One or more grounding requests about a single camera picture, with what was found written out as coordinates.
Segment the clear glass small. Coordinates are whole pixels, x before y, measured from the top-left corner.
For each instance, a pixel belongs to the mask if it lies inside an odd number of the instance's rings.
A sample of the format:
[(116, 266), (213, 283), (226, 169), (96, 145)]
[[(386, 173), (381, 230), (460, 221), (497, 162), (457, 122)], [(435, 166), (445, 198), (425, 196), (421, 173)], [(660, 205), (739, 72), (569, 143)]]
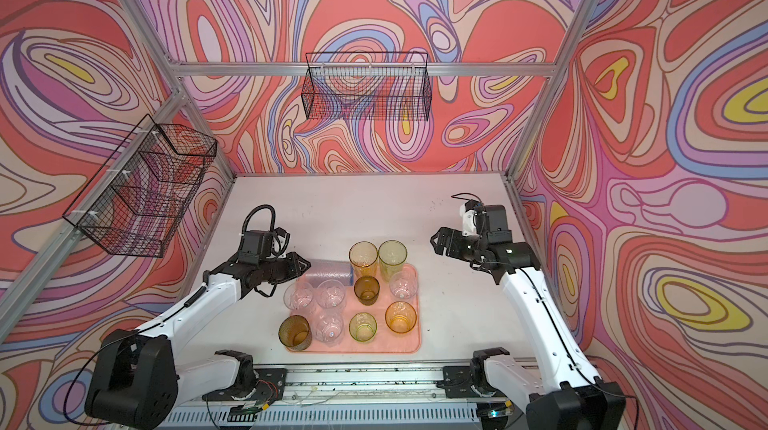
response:
[(410, 265), (404, 265), (395, 273), (389, 282), (389, 289), (394, 298), (410, 300), (418, 293), (418, 277), (416, 270)]

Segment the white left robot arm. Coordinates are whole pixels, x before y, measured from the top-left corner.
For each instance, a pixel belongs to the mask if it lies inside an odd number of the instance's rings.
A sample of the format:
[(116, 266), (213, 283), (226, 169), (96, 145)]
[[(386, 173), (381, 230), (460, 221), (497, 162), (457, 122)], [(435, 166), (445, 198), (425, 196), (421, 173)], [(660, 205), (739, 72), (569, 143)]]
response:
[(283, 229), (245, 231), (238, 250), (205, 272), (198, 289), (134, 330), (115, 330), (102, 343), (84, 402), (87, 416), (134, 429), (158, 427), (178, 405), (208, 394), (234, 400), (253, 394), (258, 377), (251, 355), (219, 350), (179, 364), (180, 352), (215, 317), (261, 285), (277, 287), (306, 273), (311, 263), (277, 246)]

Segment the pink plastic tray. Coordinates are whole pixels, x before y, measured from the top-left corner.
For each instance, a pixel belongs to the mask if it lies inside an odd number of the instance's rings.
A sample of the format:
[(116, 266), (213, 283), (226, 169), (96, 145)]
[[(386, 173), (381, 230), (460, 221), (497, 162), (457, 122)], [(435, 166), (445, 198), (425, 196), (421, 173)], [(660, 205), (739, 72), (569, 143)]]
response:
[[(313, 338), (312, 331), (312, 343), (305, 350), (301, 352), (318, 353), (318, 354), (412, 354), (416, 352), (421, 346), (420, 337), (420, 315), (419, 315), (419, 300), (418, 293), (410, 300), (398, 300), (393, 297), (390, 292), (389, 284), (383, 278), (378, 275), (374, 276), (380, 283), (380, 294), (378, 300), (372, 306), (362, 305), (354, 294), (354, 284), (358, 278), (354, 276), (354, 283), (352, 286), (347, 286), (346, 304), (342, 310), (339, 311), (342, 314), (344, 320), (344, 335), (339, 344), (334, 346), (327, 346), (318, 342)], [(307, 313), (295, 313), (289, 309), (289, 316), (301, 315), (304, 316), (310, 324), (313, 316), (320, 311), (316, 301), (316, 289), (315, 289), (315, 304), (313, 309)], [(395, 301), (404, 301), (411, 304), (417, 311), (418, 322), (415, 328), (407, 334), (400, 335), (392, 332), (385, 323), (385, 311), (387, 307)], [(353, 340), (348, 331), (348, 325), (350, 319), (359, 312), (367, 312), (372, 314), (378, 325), (378, 330), (375, 337), (366, 343), (359, 343)]]

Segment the blue textured tall glass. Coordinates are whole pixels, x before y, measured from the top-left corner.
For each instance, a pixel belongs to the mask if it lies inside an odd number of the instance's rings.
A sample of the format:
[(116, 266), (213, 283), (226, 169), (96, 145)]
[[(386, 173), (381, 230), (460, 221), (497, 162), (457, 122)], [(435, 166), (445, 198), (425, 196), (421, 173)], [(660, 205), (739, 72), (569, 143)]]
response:
[(328, 280), (336, 280), (345, 286), (352, 286), (354, 272), (348, 261), (313, 260), (310, 268), (302, 275), (302, 279), (313, 287), (318, 287)]

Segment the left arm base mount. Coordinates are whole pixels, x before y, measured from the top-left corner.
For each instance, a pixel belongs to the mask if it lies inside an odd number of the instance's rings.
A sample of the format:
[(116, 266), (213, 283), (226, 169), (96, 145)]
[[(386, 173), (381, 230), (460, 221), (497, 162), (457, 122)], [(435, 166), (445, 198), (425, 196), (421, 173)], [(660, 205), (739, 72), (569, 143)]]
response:
[(235, 350), (218, 350), (216, 356), (230, 357), (239, 367), (234, 382), (202, 396), (206, 402), (253, 401), (273, 404), (282, 399), (288, 371), (286, 368), (255, 367), (250, 354)]

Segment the dark olive dotted glass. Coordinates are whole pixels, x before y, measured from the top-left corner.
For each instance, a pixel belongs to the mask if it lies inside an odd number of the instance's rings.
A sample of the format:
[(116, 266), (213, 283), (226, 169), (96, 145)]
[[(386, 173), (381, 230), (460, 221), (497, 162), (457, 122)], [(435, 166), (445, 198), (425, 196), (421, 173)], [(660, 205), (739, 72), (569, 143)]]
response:
[(301, 315), (289, 316), (279, 327), (278, 339), (290, 351), (305, 351), (312, 343), (309, 321)]

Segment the clear faceted glass tumbler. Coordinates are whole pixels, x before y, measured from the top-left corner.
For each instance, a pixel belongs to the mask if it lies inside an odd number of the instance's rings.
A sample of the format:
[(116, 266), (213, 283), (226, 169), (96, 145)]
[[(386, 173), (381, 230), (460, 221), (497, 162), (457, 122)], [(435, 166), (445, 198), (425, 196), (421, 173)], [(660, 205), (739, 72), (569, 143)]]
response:
[(283, 303), (291, 312), (310, 312), (315, 304), (315, 289), (306, 282), (297, 281), (284, 292)]

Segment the small dark amber glass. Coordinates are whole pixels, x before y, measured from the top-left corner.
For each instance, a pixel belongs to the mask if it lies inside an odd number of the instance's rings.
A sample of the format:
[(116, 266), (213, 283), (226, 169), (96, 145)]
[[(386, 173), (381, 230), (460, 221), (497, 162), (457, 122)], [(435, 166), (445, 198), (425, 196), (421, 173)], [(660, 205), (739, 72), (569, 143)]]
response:
[(380, 283), (373, 276), (362, 276), (356, 280), (353, 290), (362, 305), (372, 306), (378, 300)]

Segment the amber glass tumbler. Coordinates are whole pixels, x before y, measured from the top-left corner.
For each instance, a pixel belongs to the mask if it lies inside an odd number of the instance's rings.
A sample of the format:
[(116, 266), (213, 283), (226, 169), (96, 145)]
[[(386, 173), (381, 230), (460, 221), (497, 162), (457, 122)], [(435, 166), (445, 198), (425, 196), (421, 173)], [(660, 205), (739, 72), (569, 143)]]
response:
[(394, 333), (404, 335), (412, 331), (418, 322), (416, 309), (404, 301), (391, 303), (385, 311), (385, 323)]

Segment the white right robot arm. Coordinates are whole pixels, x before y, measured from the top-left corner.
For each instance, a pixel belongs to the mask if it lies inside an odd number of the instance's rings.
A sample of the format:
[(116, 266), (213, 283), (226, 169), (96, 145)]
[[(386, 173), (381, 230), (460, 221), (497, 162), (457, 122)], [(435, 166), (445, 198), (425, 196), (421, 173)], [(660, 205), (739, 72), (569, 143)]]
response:
[(513, 305), (534, 351), (533, 375), (508, 351), (474, 352), (471, 388), (499, 392), (524, 411), (531, 429), (616, 429), (629, 395), (603, 379), (580, 350), (558, 312), (542, 266), (526, 242), (516, 242), (502, 205), (464, 200), (461, 229), (440, 228), (430, 239), (434, 252), (491, 276)]

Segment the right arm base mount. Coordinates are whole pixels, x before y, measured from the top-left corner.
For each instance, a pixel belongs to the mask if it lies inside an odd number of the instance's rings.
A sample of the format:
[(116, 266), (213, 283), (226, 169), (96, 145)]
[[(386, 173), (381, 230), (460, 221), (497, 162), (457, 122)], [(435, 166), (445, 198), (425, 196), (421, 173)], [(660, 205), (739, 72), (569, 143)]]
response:
[(438, 381), (436, 386), (442, 389), (449, 399), (502, 397), (503, 393), (489, 384), (484, 363), (490, 357), (509, 355), (510, 352), (502, 347), (476, 350), (467, 365), (444, 366), (443, 379)]

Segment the yellow-green tall glass back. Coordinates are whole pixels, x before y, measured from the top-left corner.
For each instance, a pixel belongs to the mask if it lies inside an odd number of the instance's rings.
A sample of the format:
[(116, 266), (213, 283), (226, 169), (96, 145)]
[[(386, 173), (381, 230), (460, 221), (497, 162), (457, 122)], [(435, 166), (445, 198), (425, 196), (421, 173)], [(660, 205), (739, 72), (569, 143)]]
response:
[(389, 281), (399, 273), (408, 257), (406, 246), (398, 240), (387, 240), (378, 248), (379, 268), (382, 278)]

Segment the yellow tall glass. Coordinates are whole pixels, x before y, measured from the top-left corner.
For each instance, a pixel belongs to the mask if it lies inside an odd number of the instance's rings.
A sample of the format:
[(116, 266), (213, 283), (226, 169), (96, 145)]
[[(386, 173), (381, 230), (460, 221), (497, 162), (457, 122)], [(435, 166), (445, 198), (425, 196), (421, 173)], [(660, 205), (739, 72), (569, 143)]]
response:
[(348, 259), (355, 278), (374, 277), (378, 270), (378, 248), (369, 241), (355, 243), (349, 250)]

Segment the green glass tumbler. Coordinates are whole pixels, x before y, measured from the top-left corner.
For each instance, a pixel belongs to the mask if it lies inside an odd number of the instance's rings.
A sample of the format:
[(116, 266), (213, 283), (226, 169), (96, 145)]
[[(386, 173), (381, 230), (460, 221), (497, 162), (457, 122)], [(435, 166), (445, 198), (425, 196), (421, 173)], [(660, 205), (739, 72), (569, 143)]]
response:
[(371, 341), (378, 330), (375, 317), (367, 312), (356, 313), (349, 321), (348, 331), (353, 340), (359, 343)]

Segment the clear glass tumbler front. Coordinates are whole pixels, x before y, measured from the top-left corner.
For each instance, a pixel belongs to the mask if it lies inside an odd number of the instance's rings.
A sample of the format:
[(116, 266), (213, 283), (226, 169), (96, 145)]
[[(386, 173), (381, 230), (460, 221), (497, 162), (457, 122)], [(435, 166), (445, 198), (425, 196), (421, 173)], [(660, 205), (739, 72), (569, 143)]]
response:
[(321, 309), (313, 316), (311, 328), (315, 340), (334, 346), (341, 342), (345, 325), (339, 311)]

